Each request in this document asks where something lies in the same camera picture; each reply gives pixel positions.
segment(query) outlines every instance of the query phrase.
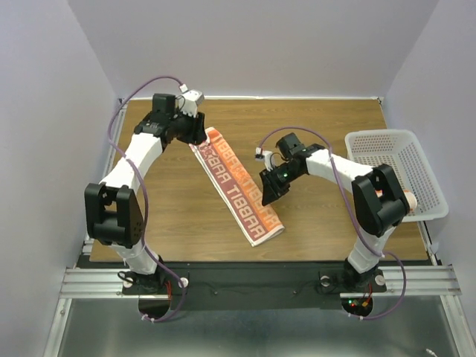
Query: towel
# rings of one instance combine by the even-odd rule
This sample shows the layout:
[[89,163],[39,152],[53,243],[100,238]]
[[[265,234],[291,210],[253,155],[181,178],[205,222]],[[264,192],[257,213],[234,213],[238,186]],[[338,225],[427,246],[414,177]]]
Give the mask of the towel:
[[261,205],[263,194],[219,131],[213,127],[205,131],[207,142],[190,148],[246,239],[254,247],[277,236],[284,226],[276,212]]

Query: orange towel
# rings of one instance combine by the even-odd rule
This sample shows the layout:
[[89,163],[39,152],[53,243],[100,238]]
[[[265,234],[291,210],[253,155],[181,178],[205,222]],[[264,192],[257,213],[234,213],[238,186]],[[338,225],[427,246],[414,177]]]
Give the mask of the orange towel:
[[209,142],[190,145],[205,172],[254,247],[277,236],[283,224],[218,130],[206,129]]

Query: wooden tabletop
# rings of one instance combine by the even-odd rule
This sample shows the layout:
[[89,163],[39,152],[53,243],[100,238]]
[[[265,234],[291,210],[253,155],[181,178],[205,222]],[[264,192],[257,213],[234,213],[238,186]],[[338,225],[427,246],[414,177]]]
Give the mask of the wooden tabletop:
[[[121,148],[127,148],[134,126],[150,109],[149,100],[129,104]],[[376,100],[206,100],[200,110],[206,115],[205,126],[222,133],[259,187],[263,163],[254,160],[255,147],[279,126],[314,129],[344,157],[348,132],[385,128]],[[265,149],[273,149],[286,133],[272,135]],[[296,134],[305,145],[320,144],[306,132]],[[290,192],[272,204],[285,231],[254,248],[188,145],[172,142],[150,167],[145,182],[150,202],[146,239],[166,261],[343,260],[356,241],[337,186],[323,178],[303,176],[291,184]],[[427,258],[416,223],[401,224],[386,248],[406,260]],[[120,258],[94,242],[91,260]]]

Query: orange and white cloth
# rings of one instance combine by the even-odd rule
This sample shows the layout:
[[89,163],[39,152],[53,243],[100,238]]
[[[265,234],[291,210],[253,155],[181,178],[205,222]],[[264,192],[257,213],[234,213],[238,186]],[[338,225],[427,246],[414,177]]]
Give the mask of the orange and white cloth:
[[205,172],[254,247],[277,236],[284,226],[220,132],[207,128],[209,142],[190,145]]

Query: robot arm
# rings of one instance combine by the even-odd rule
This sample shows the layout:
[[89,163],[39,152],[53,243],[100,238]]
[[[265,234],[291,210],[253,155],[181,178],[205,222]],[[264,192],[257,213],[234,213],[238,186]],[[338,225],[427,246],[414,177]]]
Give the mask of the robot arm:
[[172,139],[195,145],[206,140],[205,115],[198,111],[203,93],[182,91],[178,99],[171,94],[153,96],[152,110],[135,127],[126,158],[99,184],[89,184],[85,190],[88,235],[111,246],[135,274],[152,275],[156,280],[160,280],[157,264],[141,241],[144,218],[136,197],[140,182],[128,161],[144,177]]
[[[266,166],[260,173],[263,206],[289,192],[291,182],[303,174],[320,176],[336,183],[329,151],[323,146],[312,144],[305,147],[291,133],[281,138],[277,147],[285,159],[279,166],[274,164],[271,152],[257,149],[257,159],[264,160]],[[337,155],[332,157],[343,187],[353,194],[361,235],[374,251],[382,252],[395,227],[411,208],[415,208],[416,199],[411,193],[404,193],[392,167],[385,164],[371,167]],[[411,198],[412,207],[406,195]],[[357,286],[365,283],[376,270],[379,259],[357,239],[345,263],[348,284]]]

